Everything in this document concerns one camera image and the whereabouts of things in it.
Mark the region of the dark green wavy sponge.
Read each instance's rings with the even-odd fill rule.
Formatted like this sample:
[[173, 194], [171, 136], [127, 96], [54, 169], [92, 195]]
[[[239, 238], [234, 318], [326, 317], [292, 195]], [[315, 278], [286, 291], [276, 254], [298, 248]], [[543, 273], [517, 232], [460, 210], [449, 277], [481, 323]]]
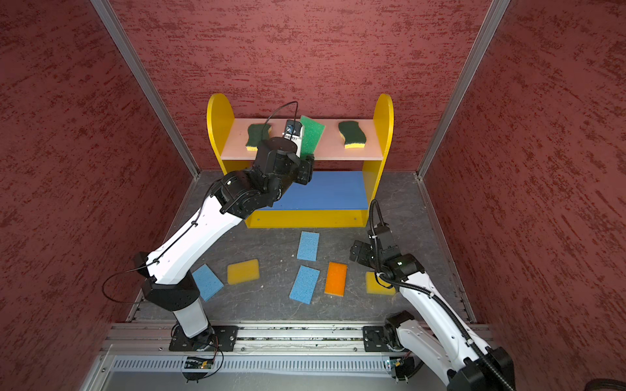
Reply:
[[270, 138], [272, 126], [270, 124], [252, 124], [248, 126], [248, 140], [246, 142], [246, 150], [255, 152], [264, 140]]
[[338, 129], [344, 140], [345, 149], [364, 148], [367, 143], [367, 136], [361, 130], [359, 122], [344, 121], [339, 122]]

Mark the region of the bright green rectangular sponge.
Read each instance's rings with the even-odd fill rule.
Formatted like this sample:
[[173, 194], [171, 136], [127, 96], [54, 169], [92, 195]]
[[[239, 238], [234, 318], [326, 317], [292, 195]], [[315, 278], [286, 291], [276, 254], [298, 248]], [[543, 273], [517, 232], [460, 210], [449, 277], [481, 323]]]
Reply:
[[307, 158], [308, 156], [315, 154], [316, 148], [319, 145], [326, 126], [306, 116], [302, 116], [300, 122], [304, 128], [300, 148], [300, 157]]

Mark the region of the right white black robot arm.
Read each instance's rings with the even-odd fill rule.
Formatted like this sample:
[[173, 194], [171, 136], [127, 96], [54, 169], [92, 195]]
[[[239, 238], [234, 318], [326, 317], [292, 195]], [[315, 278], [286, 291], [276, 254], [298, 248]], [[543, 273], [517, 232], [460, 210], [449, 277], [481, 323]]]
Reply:
[[354, 242], [350, 260], [371, 268], [377, 285], [396, 290], [421, 316], [415, 319], [403, 311], [387, 319], [384, 342], [393, 350], [415, 354], [448, 390], [513, 390], [510, 355], [490, 347], [466, 324], [419, 260], [400, 252], [389, 226], [379, 223], [368, 237], [368, 242]]

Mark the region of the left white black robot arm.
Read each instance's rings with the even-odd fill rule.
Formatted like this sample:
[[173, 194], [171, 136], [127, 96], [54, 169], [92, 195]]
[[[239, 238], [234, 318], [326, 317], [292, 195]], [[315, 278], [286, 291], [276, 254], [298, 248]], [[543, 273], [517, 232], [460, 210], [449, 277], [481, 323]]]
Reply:
[[299, 136], [262, 141], [251, 167], [215, 181], [199, 210], [171, 238], [153, 252], [136, 256], [138, 272], [145, 278], [143, 296], [174, 315], [178, 325], [174, 337], [195, 350], [217, 345], [192, 266], [233, 227], [256, 210], [274, 205], [292, 184], [308, 184], [314, 161], [313, 155], [303, 152]]

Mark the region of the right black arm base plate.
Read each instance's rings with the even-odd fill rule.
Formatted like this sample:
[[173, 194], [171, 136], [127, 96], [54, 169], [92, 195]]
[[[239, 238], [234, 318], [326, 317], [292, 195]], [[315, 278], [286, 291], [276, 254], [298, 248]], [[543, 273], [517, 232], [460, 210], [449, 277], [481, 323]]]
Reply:
[[364, 326], [362, 328], [366, 352], [404, 352], [396, 330], [389, 326]]

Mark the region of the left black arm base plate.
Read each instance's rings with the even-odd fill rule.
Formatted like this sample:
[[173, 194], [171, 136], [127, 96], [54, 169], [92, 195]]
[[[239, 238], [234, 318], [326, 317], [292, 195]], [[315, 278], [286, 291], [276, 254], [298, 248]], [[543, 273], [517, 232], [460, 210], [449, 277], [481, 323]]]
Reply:
[[239, 327], [212, 326], [195, 337], [187, 337], [179, 324], [171, 330], [169, 351], [173, 352], [232, 352]]

